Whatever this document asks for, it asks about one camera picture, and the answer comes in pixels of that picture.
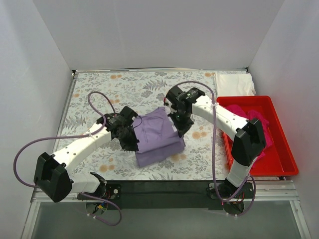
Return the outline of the purple t shirt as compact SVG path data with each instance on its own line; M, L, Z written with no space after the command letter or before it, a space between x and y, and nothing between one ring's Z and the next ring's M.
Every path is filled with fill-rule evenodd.
M185 149L184 139L174 130L164 107L136 118L133 128L139 141L136 159L140 168L164 161Z

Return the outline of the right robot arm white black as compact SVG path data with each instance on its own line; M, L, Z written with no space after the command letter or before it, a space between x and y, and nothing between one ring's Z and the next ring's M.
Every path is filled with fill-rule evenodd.
M239 197L244 191L242 183L266 147L260 120L249 120L232 113L198 88L184 92L174 86L165 96L164 105L170 108L168 116L179 136L188 132L193 125L191 115L196 115L212 123L215 129L220 129L233 141L231 154L234 162L225 180L225 191L231 198Z

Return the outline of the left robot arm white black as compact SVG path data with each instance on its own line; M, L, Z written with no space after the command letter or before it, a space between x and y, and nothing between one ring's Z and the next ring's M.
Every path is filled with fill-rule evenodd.
M136 152L139 140L133 122L138 114L125 106L119 113L105 114L87 131L87 136L73 141L49 155L42 153L37 160L35 185L53 202L65 199L70 193L85 193L95 199L106 194L107 181L95 172L74 175L73 170L96 149L118 139L124 151Z

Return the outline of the floral table mat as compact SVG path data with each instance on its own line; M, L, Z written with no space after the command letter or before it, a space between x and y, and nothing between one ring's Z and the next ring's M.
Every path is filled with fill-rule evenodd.
M128 106L143 116L163 105L168 90L179 85L210 96L215 93L212 71L155 71L80 73L63 122L63 135L86 132L98 118ZM194 125L184 137L185 149L148 167L137 165L135 154L123 151L118 140L103 145L81 162L75 174L99 173L107 180L223 180L228 172L222 132L193 116Z

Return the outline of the white folded t shirt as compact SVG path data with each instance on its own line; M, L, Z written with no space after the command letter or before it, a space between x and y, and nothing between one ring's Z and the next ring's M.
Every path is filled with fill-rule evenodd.
M215 76L215 88L219 97L254 96L255 85L250 73L220 74Z

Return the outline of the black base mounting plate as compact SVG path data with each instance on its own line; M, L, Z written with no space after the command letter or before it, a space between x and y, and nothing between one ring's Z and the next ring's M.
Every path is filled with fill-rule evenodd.
M121 209L208 209L242 213L245 200L255 196L255 188L246 182L229 202L235 189L218 181L129 181L111 180L99 193L78 195L79 200L95 197L110 200Z

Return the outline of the magenta t shirt in bin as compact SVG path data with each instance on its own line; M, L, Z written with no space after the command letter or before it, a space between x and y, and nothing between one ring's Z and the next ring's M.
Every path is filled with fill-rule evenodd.
M264 135L266 139L265 150L267 150L268 148L274 145L272 137L269 132L270 122L260 112L256 110L249 110L246 112L239 105L229 105L226 107L226 109L228 109L229 111L231 111L232 113L236 115L239 115L240 117L244 117L249 120L257 118L262 123L263 131L264 131ZM259 157L257 158L257 161L259 161L260 159L266 156L265 150L259 155Z

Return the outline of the red plastic bin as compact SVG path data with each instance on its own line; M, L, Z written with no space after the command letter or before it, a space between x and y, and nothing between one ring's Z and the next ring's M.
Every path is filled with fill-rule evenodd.
M255 110L270 123L267 132L273 144L264 150L265 156L254 163L251 175L256 177L298 175L298 167L270 97L229 96L218 97L217 101L225 108L229 105L238 105L245 113Z

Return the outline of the aluminium frame rail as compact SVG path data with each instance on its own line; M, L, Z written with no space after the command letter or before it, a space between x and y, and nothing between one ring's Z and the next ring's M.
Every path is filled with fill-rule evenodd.
M211 70L76 71L59 128L61 135L78 134L90 127L94 116L86 95L105 93L116 109L129 105L146 114L162 105L167 90L190 82L208 92L214 89ZM69 195L53 203L36 191L25 225L25 239L309 239L298 193L291 180L258 178L256 199L224 205L211 195L212 126L195 118L185 136L187 149L166 161L138 168L132 153L121 151L114 140L93 153L76 169L77 175L99 173L109 184L121 187L115 201L121 210L109 206L97 210L97 202ZM235 218L227 209L245 208Z

